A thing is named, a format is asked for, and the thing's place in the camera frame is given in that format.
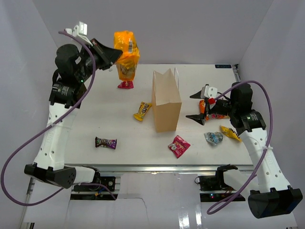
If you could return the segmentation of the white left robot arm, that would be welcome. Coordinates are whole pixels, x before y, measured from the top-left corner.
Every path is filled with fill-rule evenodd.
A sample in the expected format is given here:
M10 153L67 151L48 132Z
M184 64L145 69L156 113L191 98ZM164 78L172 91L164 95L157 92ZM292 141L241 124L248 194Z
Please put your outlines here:
M81 106L81 97L89 90L84 83L95 72L93 67L107 70L121 55L121 50L106 47L96 39L80 50L74 44L57 49L57 70L53 74L49 97L49 129L44 134L34 162L25 166L25 174L62 188L79 183L84 183L89 190L100 187L101 179L96 176L95 168L65 165L66 145Z

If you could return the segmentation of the brown paper bag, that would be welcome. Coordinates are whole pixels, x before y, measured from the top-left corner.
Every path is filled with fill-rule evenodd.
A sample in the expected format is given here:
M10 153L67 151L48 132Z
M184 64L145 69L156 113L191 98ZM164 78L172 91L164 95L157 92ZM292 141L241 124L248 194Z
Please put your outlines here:
M181 107L177 69L168 69L165 73L153 71L152 110L157 133L176 130Z

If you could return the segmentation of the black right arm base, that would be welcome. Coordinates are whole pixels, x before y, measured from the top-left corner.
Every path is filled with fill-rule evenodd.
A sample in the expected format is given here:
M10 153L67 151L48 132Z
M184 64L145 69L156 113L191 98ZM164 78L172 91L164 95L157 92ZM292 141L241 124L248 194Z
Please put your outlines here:
M220 166L215 171L214 175L201 175L194 179L195 184L200 186L200 200L202 203L218 202L230 197L235 193L235 190L225 184L224 172L229 170L237 170L234 165Z

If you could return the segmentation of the orange mango gummy bag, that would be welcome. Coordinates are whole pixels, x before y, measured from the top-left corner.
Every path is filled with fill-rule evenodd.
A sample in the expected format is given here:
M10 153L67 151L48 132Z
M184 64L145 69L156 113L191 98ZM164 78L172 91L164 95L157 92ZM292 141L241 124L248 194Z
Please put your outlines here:
M113 46L122 51L122 55L116 61L119 79L122 81L133 81L138 62L140 50L132 31L117 31L113 36Z

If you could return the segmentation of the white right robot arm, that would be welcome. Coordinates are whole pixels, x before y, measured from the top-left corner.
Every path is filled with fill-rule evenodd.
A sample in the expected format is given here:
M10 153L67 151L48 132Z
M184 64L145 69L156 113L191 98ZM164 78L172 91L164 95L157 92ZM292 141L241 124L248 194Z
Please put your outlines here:
M253 91L250 86L252 83L258 85L266 97L269 125L266 125L262 115L252 108ZM246 190L255 177L258 179L258 189L246 192L248 194L246 200L254 217L262 219L292 213L302 201L303 195L300 189L291 187L270 146L273 111L268 93L262 84L254 80L235 82L222 94L218 94L217 88L206 84L190 97L205 101L205 114L215 111L230 117L230 122L245 145L254 165L252 174L245 182L240 178L235 179L238 185L235 188L236 193L213 204L207 210L207 214L215 214L226 207Z

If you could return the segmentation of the orange white snack bag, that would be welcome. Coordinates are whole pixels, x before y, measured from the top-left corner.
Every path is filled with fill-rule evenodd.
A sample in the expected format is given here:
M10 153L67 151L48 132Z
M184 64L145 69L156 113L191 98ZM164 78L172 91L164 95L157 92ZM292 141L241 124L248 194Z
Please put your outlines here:
M205 110L205 101L201 100L199 102L199 109L200 109L200 113L204 113ZM207 114L205 117L205 120L208 121L210 119L226 119L229 118L228 115L221 115L221 114Z

